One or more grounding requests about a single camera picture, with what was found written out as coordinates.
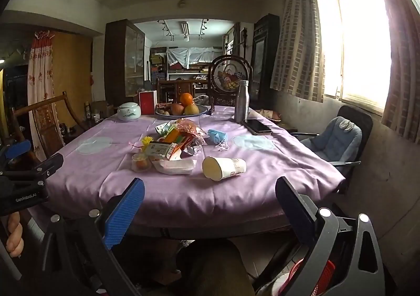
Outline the person left hand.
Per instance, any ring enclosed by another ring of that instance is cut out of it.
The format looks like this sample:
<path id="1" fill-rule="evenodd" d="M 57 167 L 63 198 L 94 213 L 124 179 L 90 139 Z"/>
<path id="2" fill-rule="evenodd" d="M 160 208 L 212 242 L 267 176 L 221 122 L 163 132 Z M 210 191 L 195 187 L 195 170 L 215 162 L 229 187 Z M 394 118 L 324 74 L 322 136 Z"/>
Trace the person left hand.
<path id="1" fill-rule="evenodd" d="M 23 251 L 24 242 L 22 238 L 23 227 L 21 225 L 19 212 L 9 215 L 7 220 L 8 239 L 6 241 L 6 250 L 12 258 L 19 257 Z"/>

